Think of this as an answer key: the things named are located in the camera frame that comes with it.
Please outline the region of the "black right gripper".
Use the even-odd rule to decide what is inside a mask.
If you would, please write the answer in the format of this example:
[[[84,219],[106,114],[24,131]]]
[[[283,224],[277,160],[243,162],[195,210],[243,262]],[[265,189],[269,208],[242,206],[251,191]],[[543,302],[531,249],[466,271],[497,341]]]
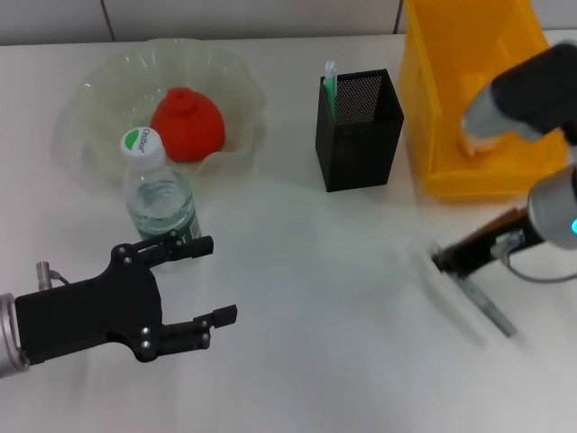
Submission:
[[[430,256],[440,273],[464,279],[481,267],[499,261],[506,250],[517,253],[537,245],[540,245],[540,235],[530,222],[527,208],[515,207],[458,242],[436,245]]]

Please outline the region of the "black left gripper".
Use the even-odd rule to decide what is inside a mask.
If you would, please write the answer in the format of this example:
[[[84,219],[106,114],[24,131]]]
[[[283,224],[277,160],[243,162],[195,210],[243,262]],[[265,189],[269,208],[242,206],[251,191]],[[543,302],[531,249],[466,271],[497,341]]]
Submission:
[[[142,363],[158,357],[159,340],[161,355],[207,350],[211,328],[234,324],[237,306],[161,327],[160,293],[150,268],[213,251],[211,236],[184,242],[169,231],[116,246],[105,271],[93,279],[18,297],[23,353],[36,365],[108,343],[127,346]]]

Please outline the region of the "grey pen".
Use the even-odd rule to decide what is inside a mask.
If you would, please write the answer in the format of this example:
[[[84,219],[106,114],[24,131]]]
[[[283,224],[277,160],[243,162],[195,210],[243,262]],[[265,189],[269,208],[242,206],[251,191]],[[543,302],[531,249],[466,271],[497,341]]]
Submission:
[[[408,256],[411,275],[434,306],[472,342],[480,342],[482,338],[468,319],[447,298],[449,290],[459,291],[505,338],[514,337],[517,328],[476,283],[439,268],[442,252],[439,245],[432,244],[426,250],[412,250]]]

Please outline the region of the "clear green-label water bottle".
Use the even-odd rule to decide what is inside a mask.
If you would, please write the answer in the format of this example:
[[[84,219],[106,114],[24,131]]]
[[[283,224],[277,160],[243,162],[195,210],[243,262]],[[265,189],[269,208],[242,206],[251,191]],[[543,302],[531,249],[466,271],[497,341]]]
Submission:
[[[122,137],[120,149],[124,202],[141,239],[172,231],[185,244],[201,237],[188,180],[167,156],[159,133],[133,128]]]

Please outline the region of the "white paper ball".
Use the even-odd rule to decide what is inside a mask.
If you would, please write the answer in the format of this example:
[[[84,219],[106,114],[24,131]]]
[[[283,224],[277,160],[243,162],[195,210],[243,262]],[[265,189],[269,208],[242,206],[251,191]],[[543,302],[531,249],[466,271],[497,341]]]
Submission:
[[[465,131],[461,132],[460,146],[468,157],[494,152],[499,147],[499,142],[498,136],[479,137]]]

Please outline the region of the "orange fruit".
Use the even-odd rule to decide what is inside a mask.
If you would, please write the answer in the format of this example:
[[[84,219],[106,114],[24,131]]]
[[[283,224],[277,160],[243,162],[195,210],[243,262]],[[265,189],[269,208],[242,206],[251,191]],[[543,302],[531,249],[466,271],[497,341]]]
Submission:
[[[151,117],[151,128],[173,161],[202,161],[224,146],[221,112],[210,98],[190,88],[168,90]]]

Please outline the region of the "black mesh pen holder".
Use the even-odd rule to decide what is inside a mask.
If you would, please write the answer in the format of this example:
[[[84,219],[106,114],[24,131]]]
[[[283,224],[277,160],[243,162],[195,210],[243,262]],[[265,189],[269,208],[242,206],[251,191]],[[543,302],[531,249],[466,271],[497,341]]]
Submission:
[[[389,72],[337,76],[335,112],[319,86],[316,155],[328,192],[385,185],[404,114]]]

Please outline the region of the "green glass fruit plate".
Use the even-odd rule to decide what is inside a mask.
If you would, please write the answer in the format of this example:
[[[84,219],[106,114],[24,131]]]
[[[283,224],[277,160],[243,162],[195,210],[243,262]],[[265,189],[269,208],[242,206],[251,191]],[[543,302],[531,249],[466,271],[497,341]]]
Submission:
[[[58,119],[53,160],[84,189],[119,190],[122,136],[148,125],[158,103],[176,87],[204,94],[224,118],[222,151],[182,163],[189,179],[229,170],[252,156],[266,99],[248,64],[212,41],[154,39],[116,54],[79,85]]]

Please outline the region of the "yellow plastic bin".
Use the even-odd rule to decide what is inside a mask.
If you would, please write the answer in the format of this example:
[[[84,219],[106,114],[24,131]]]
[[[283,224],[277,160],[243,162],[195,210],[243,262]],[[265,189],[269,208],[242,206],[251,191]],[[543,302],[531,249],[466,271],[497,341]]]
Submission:
[[[567,164],[559,132],[534,143],[506,134],[469,154],[461,130],[484,86],[547,48],[530,0],[405,0],[405,10],[399,86],[413,170],[427,194],[453,203],[504,200]]]

